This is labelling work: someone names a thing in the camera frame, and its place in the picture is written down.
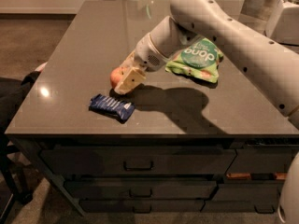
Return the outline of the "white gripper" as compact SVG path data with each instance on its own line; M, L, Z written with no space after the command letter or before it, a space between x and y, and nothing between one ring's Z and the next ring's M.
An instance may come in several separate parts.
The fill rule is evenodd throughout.
M119 67L127 69L122 84L114 92L124 95L131 92L145 79L145 69L151 72L162 68L170 57L167 37L164 33L150 32L138 41L135 52L131 52Z

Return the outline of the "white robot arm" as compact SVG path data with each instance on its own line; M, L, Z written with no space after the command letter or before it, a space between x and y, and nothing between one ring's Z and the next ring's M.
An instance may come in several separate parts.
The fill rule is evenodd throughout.
M160 69L197 35L216 46L293 125L299 124L299 55L229 17L215 0L171 0L171 14L135 45L121 64L118 94L133 90L146 71Z

